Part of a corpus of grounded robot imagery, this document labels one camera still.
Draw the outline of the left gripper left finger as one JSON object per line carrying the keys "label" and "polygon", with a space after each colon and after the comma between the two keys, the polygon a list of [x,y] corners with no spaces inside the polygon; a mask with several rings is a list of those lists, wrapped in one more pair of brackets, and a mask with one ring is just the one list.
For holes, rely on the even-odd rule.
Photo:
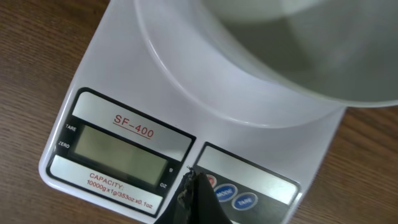
{"label": "left gripper left finger", "polygon": [[196,172],[190,169],[182,178],[169,205],[155,224],[189,224],[195,195]]}

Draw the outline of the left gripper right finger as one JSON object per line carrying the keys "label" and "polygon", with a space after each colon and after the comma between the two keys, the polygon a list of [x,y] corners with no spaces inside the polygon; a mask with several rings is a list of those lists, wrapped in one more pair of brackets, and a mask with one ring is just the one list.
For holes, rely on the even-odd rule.
{"label": "left gripper right finger", "polygon": [[213,188],[204,173],[194,180],[191,223],[193,224],[232,224],[224,213]]}

